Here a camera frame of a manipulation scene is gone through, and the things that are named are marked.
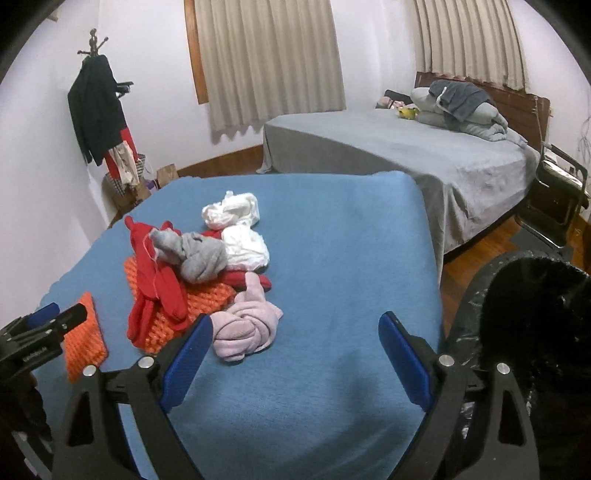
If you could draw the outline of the dark grey garment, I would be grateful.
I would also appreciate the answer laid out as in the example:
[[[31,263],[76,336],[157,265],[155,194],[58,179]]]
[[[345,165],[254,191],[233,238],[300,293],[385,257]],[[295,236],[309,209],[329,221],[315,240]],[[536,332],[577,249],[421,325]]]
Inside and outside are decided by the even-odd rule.
[[[495,105],[485,90],[471,82],[436,80],[429,93],[452,123],[466,121],[482,104]]]

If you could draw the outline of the beige curtain right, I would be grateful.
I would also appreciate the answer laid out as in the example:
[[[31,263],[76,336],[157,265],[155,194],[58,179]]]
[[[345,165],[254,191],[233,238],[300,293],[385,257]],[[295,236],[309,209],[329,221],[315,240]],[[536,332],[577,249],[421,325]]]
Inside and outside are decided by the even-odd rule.
[[[522,42],[508,2],[415,0],[409,8],[418,71],[515,91],[528,88]]]

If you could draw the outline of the small orange knitted cloth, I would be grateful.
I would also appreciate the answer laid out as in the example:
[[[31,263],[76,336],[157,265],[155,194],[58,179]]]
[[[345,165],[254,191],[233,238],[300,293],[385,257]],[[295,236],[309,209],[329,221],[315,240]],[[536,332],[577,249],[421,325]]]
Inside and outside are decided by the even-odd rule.
[[[86,320],[68,332],[64,339],[65,368],[70,383],[79,379],[85,367],[98,367],[108,357],[91,293],[85,292],[78,303],[86,308]]]

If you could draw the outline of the grey pillow pile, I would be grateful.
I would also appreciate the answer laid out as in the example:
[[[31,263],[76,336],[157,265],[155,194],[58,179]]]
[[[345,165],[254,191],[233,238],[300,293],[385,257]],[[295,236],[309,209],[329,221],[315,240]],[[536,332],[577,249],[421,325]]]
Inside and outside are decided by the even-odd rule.
[[[528,145],[528,141],[511,129],[507,120],[492,104],[485,102],[463,122],[453,125],[455,118],[442,110],[427,87],[415,88],[411,99],[419,109],[417,120],[420,123],[472,135],[489,142],[510,141],[519,147]]]

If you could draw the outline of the wooden headboard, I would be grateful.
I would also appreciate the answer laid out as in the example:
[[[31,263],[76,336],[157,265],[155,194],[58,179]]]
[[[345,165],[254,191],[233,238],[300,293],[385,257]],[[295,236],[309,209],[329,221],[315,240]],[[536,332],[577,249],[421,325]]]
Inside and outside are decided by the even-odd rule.
[[[535,150],[540,150],[548,139],[550,100],[503,85],[483,82],[470,77],[450,76],[432,72],[417,72],[416,87],[429,87],[436,80],[470,82],[485,90],[494,100],[509,127],[521,134]]]

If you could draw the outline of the large orange knitted cloth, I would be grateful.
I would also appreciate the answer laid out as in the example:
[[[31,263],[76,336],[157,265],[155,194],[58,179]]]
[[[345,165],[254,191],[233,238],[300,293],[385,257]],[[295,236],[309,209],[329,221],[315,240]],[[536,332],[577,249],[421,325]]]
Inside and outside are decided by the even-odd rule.
[[[139,299],[137,286],[136,259],[132,255],[123,263],[123,269],[129,284],[135,305]],[[191,324],[200,314],[211,314],[225,309],[235,299],[235,289],[221,282],[209,282],[199,285],[182,284],[187,302],[187,320]],[[173,327],[167,318],[163,307],[156,302],[149,311],[148,329],[145,338],[133,342],[133,345],[141,350],[155,354],[170,340],[180,336],[182,331]]]

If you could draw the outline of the black hanging coat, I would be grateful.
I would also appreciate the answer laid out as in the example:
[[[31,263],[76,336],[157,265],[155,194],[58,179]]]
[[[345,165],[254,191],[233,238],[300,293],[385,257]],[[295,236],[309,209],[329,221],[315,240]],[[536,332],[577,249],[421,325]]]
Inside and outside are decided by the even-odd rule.
[[[117,82],[105,55],[87,57],[68,94],[74,133],[86,163],[100,166],[127,127]]]

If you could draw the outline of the pink items on bed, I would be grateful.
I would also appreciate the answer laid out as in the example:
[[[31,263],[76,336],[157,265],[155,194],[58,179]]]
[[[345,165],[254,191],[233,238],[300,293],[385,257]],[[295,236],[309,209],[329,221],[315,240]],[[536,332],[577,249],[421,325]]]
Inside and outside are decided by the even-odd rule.
[[[386,90],[384,95],[377,101],[377,109],[400,109],[404,108],[413,103],[412,98],[409,95],[393,91]]]

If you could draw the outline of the white cloth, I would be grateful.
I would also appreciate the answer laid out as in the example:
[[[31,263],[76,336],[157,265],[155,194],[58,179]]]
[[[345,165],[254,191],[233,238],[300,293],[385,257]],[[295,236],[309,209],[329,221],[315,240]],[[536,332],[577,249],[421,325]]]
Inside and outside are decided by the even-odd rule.
[[[247,225],[237,224],[222,230],[221,241],[228,257],[229,271],[255,272],[270,263],[270,252],[263,236]]]
[[[236,224],[252,227],[259,222],[259,201],[252,193],[225,193],[224,198],[204,206],[201,217],[211,230],[223,230]]]

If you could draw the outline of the pink knotted cloth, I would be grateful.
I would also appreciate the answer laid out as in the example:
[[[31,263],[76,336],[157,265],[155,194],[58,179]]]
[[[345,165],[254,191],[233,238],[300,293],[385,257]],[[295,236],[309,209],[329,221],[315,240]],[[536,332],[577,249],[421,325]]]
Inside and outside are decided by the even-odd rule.
[[[266,300],[256,273],[245,273],[246,289],[224,311],[211,314],[212,347],[225,362],[239,362],[273,344],[283,317],[279,307]]]

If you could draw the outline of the grey knotted cloth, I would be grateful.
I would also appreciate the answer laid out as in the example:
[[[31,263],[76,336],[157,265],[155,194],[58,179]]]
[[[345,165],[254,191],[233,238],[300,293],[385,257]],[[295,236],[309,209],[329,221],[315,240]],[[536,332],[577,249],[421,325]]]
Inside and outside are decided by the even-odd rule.
[[[228,265],[221,240],[195,232],[178,234],[171,229],[152,229],[148,234],[156,259],[175,267],[191,284],[214,280]]]

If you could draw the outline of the brown paper bag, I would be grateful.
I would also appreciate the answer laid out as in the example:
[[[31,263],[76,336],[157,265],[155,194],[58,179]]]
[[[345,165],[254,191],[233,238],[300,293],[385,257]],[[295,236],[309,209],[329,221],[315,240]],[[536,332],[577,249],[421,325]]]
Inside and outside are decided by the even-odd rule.
[[[156,171],[156,183],[159,189],[162,189],[178,178],[179,175],[174,164],[163,166]]]

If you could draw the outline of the red glove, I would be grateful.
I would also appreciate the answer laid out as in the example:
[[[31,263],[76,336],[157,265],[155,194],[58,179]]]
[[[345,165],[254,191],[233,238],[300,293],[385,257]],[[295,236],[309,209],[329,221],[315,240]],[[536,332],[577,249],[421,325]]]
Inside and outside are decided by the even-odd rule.
[[[150,234],[175,233],[172,224],[164,222],[164,230],[135,222],[131,216],[124,218],[130,232],[130,243],[136,260],[137,297],[128,316],[127,338],[138,348],[145,346],[156,313],[162,311],[168,325],[175,332],[184,331],[188,325],[188,307],[184,287],[172,267],[157,259]]]

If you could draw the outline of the beige curtain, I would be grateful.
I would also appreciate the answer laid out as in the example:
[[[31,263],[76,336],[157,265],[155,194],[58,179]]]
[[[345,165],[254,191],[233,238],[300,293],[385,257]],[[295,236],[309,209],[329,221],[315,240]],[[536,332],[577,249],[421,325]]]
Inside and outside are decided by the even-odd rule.
[[[346,107],[328,1],[198,1],[197,33],[214,132]]]
[[[528,88],[522,42],[508,2],[415,0],[409,8],[418,71],[515,91]]]

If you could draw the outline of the white tote bag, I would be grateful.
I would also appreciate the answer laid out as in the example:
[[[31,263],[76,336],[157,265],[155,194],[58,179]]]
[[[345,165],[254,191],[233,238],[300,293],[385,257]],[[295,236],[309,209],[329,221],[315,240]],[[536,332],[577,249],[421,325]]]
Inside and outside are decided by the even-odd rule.
[[[122,185],[135,187],[139,184],[139,174],[133,151],[126,141],[121,142],[109,154],[114,161],[118,171],[119,180]]]

